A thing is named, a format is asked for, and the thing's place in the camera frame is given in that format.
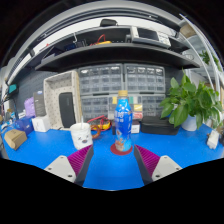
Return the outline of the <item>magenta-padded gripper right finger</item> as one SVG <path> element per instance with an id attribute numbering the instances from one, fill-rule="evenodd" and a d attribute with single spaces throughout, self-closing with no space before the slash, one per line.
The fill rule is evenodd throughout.
<path id="1" fill-rule="evenodd" d="M 158 156 L 141 146 L 134 146 L 134 156 L 145 185 L 181 170 L 169 156 Z"/>

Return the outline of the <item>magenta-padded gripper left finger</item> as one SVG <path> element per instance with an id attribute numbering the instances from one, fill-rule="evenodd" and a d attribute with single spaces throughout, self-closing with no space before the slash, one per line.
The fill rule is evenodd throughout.
<path id="1" fill-rule="evenodd" d="M 45 168 L 45 171 L 82 186 L 93 155 L 93 146 L 90 145 L 68 157 L 60 155 Z"/>

